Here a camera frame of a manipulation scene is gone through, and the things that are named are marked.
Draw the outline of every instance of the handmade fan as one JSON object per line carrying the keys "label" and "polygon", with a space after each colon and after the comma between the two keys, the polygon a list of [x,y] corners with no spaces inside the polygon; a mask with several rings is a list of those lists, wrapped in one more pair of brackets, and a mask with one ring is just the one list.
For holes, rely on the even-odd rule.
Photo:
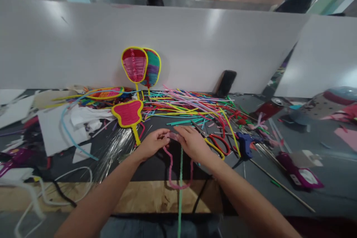
{"label": "handmade fan", "polygon": [[145,79],[148,68],[148,54],[142,48],[131,46],[124,50],[122,55],[122,64],[126,76],[135,83],[138,91],[138,83]]}
{"label": "handmade fan", "polygon": [[118,118],[119,125],[122,128],[131,127],[133,129],[138,146],[140,145],[140,139],[136,126],[141,121],[141,110],[143,106],[144,104],[141,100],[132,100],[112,107],[112,114]]}
{"label": "handmade fan", "polygon": [[[99,92],[95,93],[96,91],[108,90],[107,92]],[[93,92],[93,94],[88,95],[87,98],[90,99],[97,99],[97,100],[113,100],[117,97],[120,97],[123,93],[119,93],[118,91],[124,92],[124,87],[106,87],[102,89],[94,89],[87,93]]]}
{"label": "handmade fan", "polygon": [[159,80],[161,72],[161,58],[155,50],[150,48],[143,49],[146,54],[148,54],[148,68],[146,70],[145,79],[141,82],[141,84],[148,88],[150,95],[150,87],[153,87]]}

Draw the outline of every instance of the wooden tabletop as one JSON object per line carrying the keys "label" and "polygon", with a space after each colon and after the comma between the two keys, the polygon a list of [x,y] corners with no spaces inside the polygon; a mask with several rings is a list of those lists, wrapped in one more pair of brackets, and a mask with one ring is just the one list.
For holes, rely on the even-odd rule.
{"label": "wooden tabletop", "polygon": [[[192,213],[197,196],[200,193],[204,180],[193,180],[190,187],[183,190],[182,212]],[[40,191],[39,183],[30,183],[36,192]],[[58,183],[64,194],[76,201],[81,198],[89,183]],[[66,202],[51,185],[47,190],[47,199],[54,202]],[[122,198],[115,207],[113,213],[177,213],[179,191],[171,189],[167,181],[137,181],[130,182],[125,189]],[[24,211],[31,202],[30,195],[24,189],[18,187],[0,187],[0,211]],[[70,212],[72,207],[49,206],[43,202],[39,203],[44,212]],[[209,180],[198,203],[197,213],[222,213],[222,201],[219,185],[214,180]]]}

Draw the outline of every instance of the person's right hand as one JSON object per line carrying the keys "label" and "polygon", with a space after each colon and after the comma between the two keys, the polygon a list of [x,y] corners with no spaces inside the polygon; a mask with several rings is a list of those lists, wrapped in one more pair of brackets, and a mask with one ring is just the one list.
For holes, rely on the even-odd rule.
{"label": "person's right hand", "polygon": [[217,156],[218,158],[218,155],[210,150],[204,138],[196,129],[190,126],[174,126],[174,129],[181,135],[178,135],[178,141],[183,150],[193,161],[207,166],[212,157]]}

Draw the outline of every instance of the hand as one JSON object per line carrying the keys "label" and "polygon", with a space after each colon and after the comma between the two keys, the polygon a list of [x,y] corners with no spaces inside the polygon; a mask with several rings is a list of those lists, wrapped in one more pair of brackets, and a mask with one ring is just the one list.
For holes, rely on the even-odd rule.
{"label": "hand", "polygon": [[190,126],[174,126],[174,129],[181,135],[178,135],[178,141],[183,150],[193,161],[207,166],[212,157],[216,156],[196,129]]}
{"label": "hand", "polygon": [[169,138],[163,139],[164,135],[170,132],[169,129],[161,128],[151,132],[134,151],[140,162],[146,161],[153,156],[160,148],[170,142]]}

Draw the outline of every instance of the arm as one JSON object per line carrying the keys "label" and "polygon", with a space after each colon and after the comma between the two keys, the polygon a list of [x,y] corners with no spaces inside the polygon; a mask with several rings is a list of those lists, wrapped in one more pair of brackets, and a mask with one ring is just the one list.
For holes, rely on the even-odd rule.
{"label": "arm", "polygon": [[162,139],[168,132],[168,129],[159,129],[150,133],[127,159],[79,202],[55,238],[98,237],[139,164],[169,143],[170,139]]}
{"label": "arm", "polygon": [[283,215],[251,184],[213,153],[202,136],[188,126],[176,126],[179,142],[196,162],[206,166],[245,222],[258,237],[301,237]]}

